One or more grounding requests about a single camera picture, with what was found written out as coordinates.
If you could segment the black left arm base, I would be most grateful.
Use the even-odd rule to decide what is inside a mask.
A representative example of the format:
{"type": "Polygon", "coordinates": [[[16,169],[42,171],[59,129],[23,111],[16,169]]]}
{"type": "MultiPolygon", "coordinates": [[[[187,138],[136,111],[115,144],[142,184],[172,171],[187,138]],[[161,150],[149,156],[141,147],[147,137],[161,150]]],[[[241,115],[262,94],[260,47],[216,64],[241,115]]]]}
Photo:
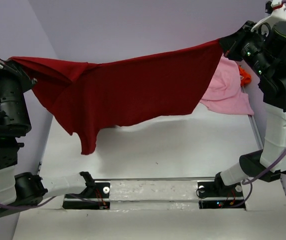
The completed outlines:
{"type": "Polygon", "coordinates": [[[92,192],[77,194],[73,197],[66,194],[62,207],[65,210],[109,210],[111,182],[98,180],[92,192]]]}

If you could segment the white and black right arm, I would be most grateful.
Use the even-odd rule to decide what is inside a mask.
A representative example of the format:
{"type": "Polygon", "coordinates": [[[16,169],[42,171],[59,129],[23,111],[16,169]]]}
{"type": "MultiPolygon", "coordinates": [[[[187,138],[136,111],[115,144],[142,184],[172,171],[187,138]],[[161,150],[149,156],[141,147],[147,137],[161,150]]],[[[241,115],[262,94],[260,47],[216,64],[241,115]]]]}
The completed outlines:
{"type": "Polygon", "coordinates": [[[259,77],[266,110],[263,149],[242,155],[215,176],[213,190],[225,196],[238,183],[270,183],[286,175],[286,21],[260,26],[247,21],[219,43],[228,59],[244,61],[259,77]]]}

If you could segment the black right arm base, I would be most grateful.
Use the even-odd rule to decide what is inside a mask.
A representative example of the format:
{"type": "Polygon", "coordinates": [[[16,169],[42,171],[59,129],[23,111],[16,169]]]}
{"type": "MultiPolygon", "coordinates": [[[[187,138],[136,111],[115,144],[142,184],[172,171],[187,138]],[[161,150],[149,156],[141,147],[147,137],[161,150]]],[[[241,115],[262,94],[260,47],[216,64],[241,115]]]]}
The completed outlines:
{"type": "Polygon", "coordinates": [[[221,189],[216,187],[214,181],[198,181],[195,193],[201,210],[246,208],[240,183],[221,189]]]}

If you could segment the dark red t shirt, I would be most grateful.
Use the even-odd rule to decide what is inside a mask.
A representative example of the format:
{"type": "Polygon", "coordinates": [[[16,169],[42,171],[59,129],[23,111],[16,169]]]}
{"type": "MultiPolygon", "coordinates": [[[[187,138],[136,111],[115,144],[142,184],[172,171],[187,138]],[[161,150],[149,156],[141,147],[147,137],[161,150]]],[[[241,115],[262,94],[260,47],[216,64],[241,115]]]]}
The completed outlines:
{"type": "Polygon", "coordinates": [[[222,56],[218,40],[108,63],[14,56],[33,93],[92,154],[100,130],[160,116],[189,115],[205,94],[222,56]]]}

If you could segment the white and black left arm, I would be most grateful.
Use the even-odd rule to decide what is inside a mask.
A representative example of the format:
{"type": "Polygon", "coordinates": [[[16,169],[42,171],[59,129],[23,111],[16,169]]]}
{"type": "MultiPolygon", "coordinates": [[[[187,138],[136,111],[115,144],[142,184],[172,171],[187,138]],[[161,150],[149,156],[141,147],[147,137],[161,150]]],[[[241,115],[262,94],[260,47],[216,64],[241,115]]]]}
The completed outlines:
{"type": "Polygon", "coordinates": [[[15,173],[18,151],[24,147],[18,138],[32,128],[24,93],[36,83],[18,64],[0,59],[0,218],[41,207],[57,196],[81,200],[96,189],[85,171],[59,178],[15,173]]]}

